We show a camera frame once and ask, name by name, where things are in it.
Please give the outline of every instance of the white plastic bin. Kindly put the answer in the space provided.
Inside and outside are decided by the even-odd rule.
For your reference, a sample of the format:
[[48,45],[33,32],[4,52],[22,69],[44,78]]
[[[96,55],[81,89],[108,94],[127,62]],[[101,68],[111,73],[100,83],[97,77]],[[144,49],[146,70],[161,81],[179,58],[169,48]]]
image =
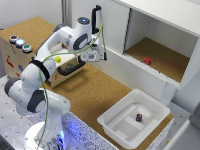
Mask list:
[[[170,113],[170,109],[135,89],[97,120],[105,133],[126,149],[137,148]],[[137,122],[137,114],[142,121]]]

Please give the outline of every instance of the wooden countertop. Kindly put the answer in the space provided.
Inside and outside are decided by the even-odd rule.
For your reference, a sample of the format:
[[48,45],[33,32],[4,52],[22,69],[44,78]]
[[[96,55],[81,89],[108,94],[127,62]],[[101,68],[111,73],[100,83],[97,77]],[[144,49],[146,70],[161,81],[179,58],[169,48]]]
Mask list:
[[[9,41],[9,37],[16,34],[31,44],[34,50],[36,50],[53,29],[53,25],[36,17],[0,31],[0,36]],[[89,63],[86,63],[82,71],[57,87],[52,89],[48,83],[45,85],[47,89],[70,100],[70,111],[72,113],[119,149],[123,149],[104,133],[102,126],[97,123],[97,118],[127,95],[131,89]],[[172,119],[173,115],[168,115],[145,141],[140,144],[137,150],[146,149]]]

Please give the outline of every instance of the yellow ball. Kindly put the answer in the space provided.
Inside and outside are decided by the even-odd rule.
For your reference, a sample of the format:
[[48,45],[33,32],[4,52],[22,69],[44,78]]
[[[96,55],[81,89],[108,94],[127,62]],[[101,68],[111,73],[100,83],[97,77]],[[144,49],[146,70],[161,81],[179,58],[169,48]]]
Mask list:
[[57,63],[60,63],[60,62],[61,62],[61,57],[60,57],[60,56],[56,56],[56,57],[55,57],[55,61],[56,61]]

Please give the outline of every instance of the brown cork surface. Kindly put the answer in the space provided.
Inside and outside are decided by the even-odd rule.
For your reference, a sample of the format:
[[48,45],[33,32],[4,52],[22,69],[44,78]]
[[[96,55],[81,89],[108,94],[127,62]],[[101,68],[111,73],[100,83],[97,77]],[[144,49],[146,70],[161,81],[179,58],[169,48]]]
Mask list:
[[[16,34],[37,50],[53,29],[53,25],[36,17],[0,31],[0,36],[9,41],[10,35]],[[123,149],[104,133],[102,126],[97,123],[97,118],[127,95],[131,89],[88,63],[82,71],[55,88],[52,89],[48,83],[45,85],[47,89],[68,98],[71,102],[72,113],[119,149]],[[167,116],[137,150],[146,149],[172,118],[171,114]]]
[[178,82],[181,82],[190,60],[188,57],[149,38],[144,38],[142,41],[125,51],[125,53],[141,62],[144,62],[145,57],[150,57],[151,63],[149,66]]
[[20,39],[24,39],[26,44],[30,44],[32,46],[34,55],[39,46],[52,33],[54,28],[55,26],[49,22],[40,17],[35,17],[1,30],[0,37],[9,42],[10,36],[17,35]]
[[[59,86],[53,89],[48,84],[46,86],[70,100],[72,113],[120,150],[124,149],[105,134],[97,118],[127,95],[131,89],[88,63],[82,71]],[[145,150],[172,119],[173,115],[168,115],[136,150]]]

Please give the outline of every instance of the green cable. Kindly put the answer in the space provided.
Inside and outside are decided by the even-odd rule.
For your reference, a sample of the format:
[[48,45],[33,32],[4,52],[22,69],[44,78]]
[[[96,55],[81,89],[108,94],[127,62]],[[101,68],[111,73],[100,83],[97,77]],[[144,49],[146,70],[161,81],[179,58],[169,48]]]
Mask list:
[[[103,24],[101,24],[101,27],[100,27],[100,30],[99,30],[99,33],[96,37],[96,39],[89,45],[87,46],[86,48],[80,50],[80,51],[76,51],[76,52],[68,52],[68,53],[57,53],[57,54],[53,54],[53,55],[50,55],[48,57],[46,57],[42,62],[45,62],[48,58],[52,57],[52,56],[56,56],[56,55],[64,55],[64,54],[76,54],[76,53],[80,53],[82,51],[85,51],[87,50],[88,48],[90,48],[95,42],[96,40],[99,38],[99,35],[100,33],[102,33],[102,37],[103,37],[103,45],[104,45],[104,52],[106,52],[106,48],[105,48],[105,41],[104,41],[104,36],[103,36]],[[42,79],[42,74],[41,74],[41,69],[39,69],[39,76],[40,76],[40,81],[42,82],[42,86],[44,88],[44,92],[45,92],[45,95],[46,95],[46,100],[47,100],[47,110],[46,110],[46,119],[45,119],[45,124],[44,124],[44,130],[43,130],[43,133],[42,133],[42,136],[40,138],[40,141],[39,141],[39,144],[38,144],[38,147],[37,147],[37,150],[41,144],[41,141],[42,141],[42,138],[44,136],[44,133],[45,133],[45,130],[46,130],[46,124],[47,124],[47,117],[48,117],[48,110],[49,110],[49,99],[48,99],[48,95],[47,95],[47,91],[46,91],[46,88],[45,88],[45,85],[44,85],[44,81]]]

